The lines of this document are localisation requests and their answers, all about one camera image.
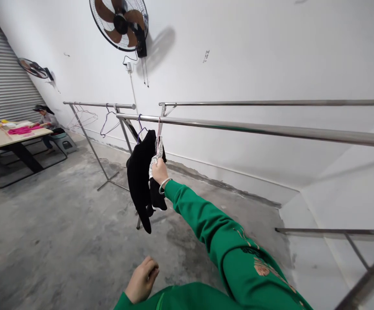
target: pink fabric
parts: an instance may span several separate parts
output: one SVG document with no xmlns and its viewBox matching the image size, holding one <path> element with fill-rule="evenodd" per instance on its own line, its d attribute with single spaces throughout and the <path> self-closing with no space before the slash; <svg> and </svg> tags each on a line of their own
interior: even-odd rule
<svg viewBox="0 0 374 310">
<path fill-rule="evenodd" d="M 20 128 L 15 128 L 11 129 L 8 131 L 8 134 L 25 134 L 25 133 L 31 133 L 32 130 L 39 129 L 41 126 L 33 126 L 32 128 L 29 128 L 28 126 L 25 127 L 20 127 Z"/>
</svg>

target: hand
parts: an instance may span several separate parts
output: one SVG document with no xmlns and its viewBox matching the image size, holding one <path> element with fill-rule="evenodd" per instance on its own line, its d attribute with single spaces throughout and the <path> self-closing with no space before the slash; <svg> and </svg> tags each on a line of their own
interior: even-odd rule
<svg viewBox="0 0 374 310">
<path fill-rule="evenodd" d="M 151 256 L 144 259 L 135 269 L 125 290 L 125 294 L 133 304 L 147 300 L 159 272 L 158 263 Z"/>
<path fill-rule="evenodd" d="M 168 178 L 167 167 L 162 158 L 159 158 L 157 164 L 152 165 L 152 177 L 159 185 L 161 185 L 166 178 Z"/>
</svg>

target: wall fan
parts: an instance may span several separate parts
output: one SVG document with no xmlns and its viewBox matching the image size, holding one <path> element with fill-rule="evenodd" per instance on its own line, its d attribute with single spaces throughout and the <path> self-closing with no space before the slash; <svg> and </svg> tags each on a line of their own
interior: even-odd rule
<svg viewBox="0 0 374 310">
<path fill-rule="evenodd" d="M 51 81 L 53 81 L 53 77 L 50 74 L 48 68 L 42 68 L 36 62 L 33 62 L 26 58 L 19 58 L 18 63 L 23 69 L 25 69 L 25 71 L 27 71 L 31 75 L 34 75 L 35 77 L 42 78 L 42 79 L 48 78 Z"/>
<path fill-rule="evenodd" d="M 105 39 L 124 52 L 147 56 L 148 14 L 143 0 L 89 0 L 93 19 Z"/>
</svg>

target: white wall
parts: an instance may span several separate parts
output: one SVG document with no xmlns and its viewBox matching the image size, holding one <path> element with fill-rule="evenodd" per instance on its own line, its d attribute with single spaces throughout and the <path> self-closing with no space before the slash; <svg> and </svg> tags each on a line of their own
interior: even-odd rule
<svg viewBox="0 0 374 310">
<path fill-rule="evenodd" d="M 374 148 L 350 148 L 303 189 L 302 195 L 321 228 L 374 229 Z M 345 239 L 332 238 L 328 242 L 352 287 L 365 268 Z M 356 243 L 367 263 L 374 263 L 374 242 L 361 238 Z M 366 307 L 374 309 L 374 295 Z"/>
<path fill-rule="evenodd" d="M 374 148 L 350 148 L 285 204 L 280 215 L 292 228 L 374 229 Z M 355 252 L 339 235 L 289 236 L 299 291 L 315 309 L 335 308 L 366 272 Z M 374 237 L 353 240 L 368 265 L 373 264 Z M 363 306 L 374 309 L 374 292 Z"/>
<path fill-rule="evenodd" d="M 146 6 L 150 87 L 140 66 L 132 76 L 139 113 L 158 115 L 160 101 L 374 99 L 374 1 L 147 0 Z M 0 0 L 0 25 L 19 57 L 55 73 L 61 94 L 34 81 L 62 124 L 72 117 L 63 100 L 134 102 L 121 64 L 124 55 L 134 55 L 102 37 L 88 1 Z M 100 119 L 87 127 L 99 132 L 105 109 L 94 111 Z M 374 108 L 366 107 L 188 107 L 172 116 L 362 131 L 374 126 Z M 171 159 L 282 203 L 297 191 L 253 177 L 301 189 L 348 148 L 172 125 L 163 135 Z M 111 136 L 126 148 L 119 129 Z"/>
</svg>

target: roller shutter door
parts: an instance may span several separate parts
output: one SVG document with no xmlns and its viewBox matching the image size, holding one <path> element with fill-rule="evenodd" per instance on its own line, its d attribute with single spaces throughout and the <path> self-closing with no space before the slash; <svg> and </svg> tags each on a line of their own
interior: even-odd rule
<svg viewBox="0 0 374 310">
<path fill-rule="evenodd" d="M 0 120 L 37 121 L 36 104 L 45 102 L 0 30 Z"/>
</svg>

